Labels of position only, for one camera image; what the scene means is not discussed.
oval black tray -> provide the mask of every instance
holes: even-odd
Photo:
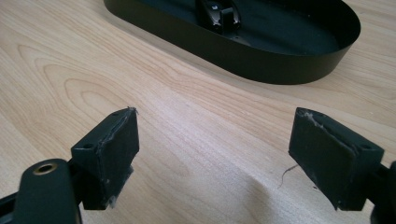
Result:
[[[339,0],[233,3],[241,25],[229,37],[204,28],[193,0],[105,0],[123,20],[240,77],[273,84],[325,77],[361,32],[355,12]]]

light wood surface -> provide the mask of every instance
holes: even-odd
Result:
[[[361,36],[327,77],[245,80],[110,14],[102,0],[0,1],[0,197],[107,114],[134,106],[140,152],[117,205],[84,223],[369,223],[334,211],[288,154],[297,106],[396,160],[396,2],[347,0]]]

black tray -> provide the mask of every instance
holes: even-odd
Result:
[[[339,0],[233,3],[241,25],[229,35],[205,26],[193,0],[105,0],[116,16],[240,77],[273,84],[325,77],[361,32]]]

wood grain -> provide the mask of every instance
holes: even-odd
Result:
[[[0,197],[107,114],[138,109],[115,209],[84,223],[369,223],[334,211],[288,154],[294,110],[328,114],[396,160],[396,2],[346,1],[361,36],[327,77],[245,80],[111,15],[102,0],[0,1]]]

black container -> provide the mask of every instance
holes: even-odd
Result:
[[[325,77],[361,32],[355,12],[339,0],[234,0],[233,13],[220,15],[224,21],[234,18],[224,31],[216,30],[199,2],[105,0],[105,5],[116,16],[225,70],[273,84]]]

